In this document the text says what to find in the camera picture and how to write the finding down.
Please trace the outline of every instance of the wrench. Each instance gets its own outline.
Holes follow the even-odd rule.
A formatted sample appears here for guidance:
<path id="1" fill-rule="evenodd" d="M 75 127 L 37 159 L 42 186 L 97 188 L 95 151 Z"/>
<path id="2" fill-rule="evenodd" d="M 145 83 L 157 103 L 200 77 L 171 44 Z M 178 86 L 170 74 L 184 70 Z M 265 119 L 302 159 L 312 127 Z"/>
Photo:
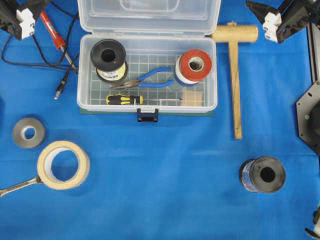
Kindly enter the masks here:
<path id="1" fill-rule="evenodd" d="M 16 185 L 4 188 L 4 189 L 0 189 L 0 198 L 2 198 L 4 195 L 14 192 L 16 190 L 28 187 L 30 185 L 33 184 L 42 184 L 43 182 L 41 181 L 40 177 L 37 175 L 36 177 L 29 179 L 27 181 L 23 181 L 21 183 L 18 183 Z"/>

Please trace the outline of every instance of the black plastic spool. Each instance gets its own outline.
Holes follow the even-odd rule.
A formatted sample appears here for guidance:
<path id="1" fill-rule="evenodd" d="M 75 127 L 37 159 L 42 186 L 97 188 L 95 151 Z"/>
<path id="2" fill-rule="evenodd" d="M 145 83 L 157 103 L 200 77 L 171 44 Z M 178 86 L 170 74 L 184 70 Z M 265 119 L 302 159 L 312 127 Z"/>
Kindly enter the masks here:
<path id="1" fill-rule="evenodd" d="M 96 74 L 105 83 L 118 85 L 123 82 L 128 74 L 128 64 L 126 62 L 126 50 L 124 46 L 113 39 L 104 39 L 97 42 L 91 50 L 91 61 L 96 68 Z M 106 80 L 98 73 L 113 72 L 121 68 L 125 64 L 125 73 L 119 80 L 110 81 Z"/>
<path id="2" fill-rule="evenodd" d="M 252 165 L 249 169 L 250 182 L 244 182 L 244 169 L 251 162 Z M 277 192 L 284 186 L 286 171 L 277 159 L 271 156 L 264 156 L 245 161 L 240 167 L 239 179 L 246 189 L 245 184 L 249 184 L 255 188 L 256 192 L 271 194 Z"/>

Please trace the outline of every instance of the toolbox lid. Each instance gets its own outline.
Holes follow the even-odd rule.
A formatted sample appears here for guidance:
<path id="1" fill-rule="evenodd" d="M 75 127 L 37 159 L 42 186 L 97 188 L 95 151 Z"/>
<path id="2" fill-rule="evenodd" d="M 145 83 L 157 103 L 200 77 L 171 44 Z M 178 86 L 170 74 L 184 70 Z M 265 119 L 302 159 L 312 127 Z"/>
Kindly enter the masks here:
<path id="1" fill-rule="evenodd" d="M 221 0 L 78 0 L 84 30 L 132 35 L 209 35 Z"/>

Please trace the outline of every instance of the yellow screwdriver handle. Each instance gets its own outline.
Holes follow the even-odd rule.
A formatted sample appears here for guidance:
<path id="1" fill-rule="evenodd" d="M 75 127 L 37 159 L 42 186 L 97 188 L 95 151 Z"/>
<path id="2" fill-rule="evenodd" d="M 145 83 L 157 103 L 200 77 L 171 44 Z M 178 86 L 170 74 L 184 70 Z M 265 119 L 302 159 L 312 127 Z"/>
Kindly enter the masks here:
<path id="1" fill-rule="evenodd" d="M 108 95 L 106 103 L 108 105 L 128 105 L 128 104 L 142 104 L 144 102 L 143 96 L 125 96 L 122 94 Z"/>

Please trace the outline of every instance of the plastic toolbox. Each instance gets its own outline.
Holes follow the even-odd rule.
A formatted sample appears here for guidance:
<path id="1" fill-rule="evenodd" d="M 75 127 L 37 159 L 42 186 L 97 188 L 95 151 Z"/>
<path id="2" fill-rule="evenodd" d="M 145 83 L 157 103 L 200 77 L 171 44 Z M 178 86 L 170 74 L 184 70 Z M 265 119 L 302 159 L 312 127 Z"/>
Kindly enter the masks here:
<path id="1" fill-rule="evenodd" d="M 216 43 L 209 37 L 218 22 L 221 0 L 78 0 L 80 24 L 91 32 L 81 39 L 77 89 L 78 105 L 95 112 L 207 113 L 218 104 Z M 147 82 L 175 79 L 176 61 L 184 52 L 201 49 L 212 59 L 212 71 L 194 86 L 109 89 L 96 73 L 90 53 L 100 40 L 114 39 L 126 50 L 128 79 L 158 67 Z M 143 104 L 107 105 L 110 94 L 142 95 Z M 165 101 L 164 99 L 182 99 Z"/>

